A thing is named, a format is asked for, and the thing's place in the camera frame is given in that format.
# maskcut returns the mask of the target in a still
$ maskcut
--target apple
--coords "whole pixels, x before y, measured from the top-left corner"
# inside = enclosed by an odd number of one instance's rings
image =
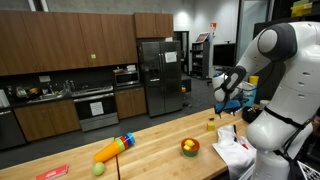
[[[106,169],[104,163],[102,162],[97,162],[93,167],[92,167],[92,173],[95,176],[100,176],[104,170]]]

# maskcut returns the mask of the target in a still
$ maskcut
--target upper cabinet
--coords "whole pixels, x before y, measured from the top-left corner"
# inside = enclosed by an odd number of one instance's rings
[[[173,15],[134,13],[136,38],[173,37]]]
[[[137,63],[132,16],[111,14],[100,16],[110,65]]]
[[[80,22],[76,13],[53,13],[68,69],[87,67],[87,57]]]
[[[7,68],[7,72],[1,70],[0,75],[39,71],[40,67],[20,12],[0,11],[0,39],[0,56]]]
[[[52,13],[21,12],[40,71],[67,69],[61,39]]]
[[[100,14],[78,14],[82,36],[89,58],[88,66],[108,66],[108,55],[102,31]]]

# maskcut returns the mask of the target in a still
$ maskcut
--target refrigerator door handle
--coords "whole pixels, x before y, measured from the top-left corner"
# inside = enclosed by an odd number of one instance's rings
[[[161,69],[161,78],[162,78],[162,85],[161,85],[161,90],[162,90],[162,92],[165,92],[166,91],[166,87],[165,87],[165,85],[164,85],[164,81],[165,81],[165,79],[164,79],[164,73],[165,73],[165,69],[164,69],[164,55],[163,55],[163,53],[160,53],[159,54],[159,59],[160,59],[160,69]]]

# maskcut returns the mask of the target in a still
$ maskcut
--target oven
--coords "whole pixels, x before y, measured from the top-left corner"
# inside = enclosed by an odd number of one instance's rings
[[[83,132],[119,123],[113,88],[94,88],[73,93]]]

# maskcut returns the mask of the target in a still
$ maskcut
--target kitchen cabinet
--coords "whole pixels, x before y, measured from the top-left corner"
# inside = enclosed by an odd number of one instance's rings
[[[88,66],[108,66],[100,14],[78,14],[84,44],[87,50]]]
[[[136,38],[173,37],[173,15],[134,13]]]
[[[87,57],[80,22],[76,13],[53,13],[68,69],[87,67]]]
[[[27,29],[19,11],[0,11],[0,56],[7,72],[1,75],[39,71]]]
[[[72,100],[26,106],[14,111],[28,141],[80,129]]]
[[[132,16],[115,14],[100,16],[109,65],[137,63]]]
[[[67,69],[53,14],[27,11],[21,14],[37,58],[39,71]]]
[[[143,87],[116,91],[115,97],[119,119],[147,112]]]

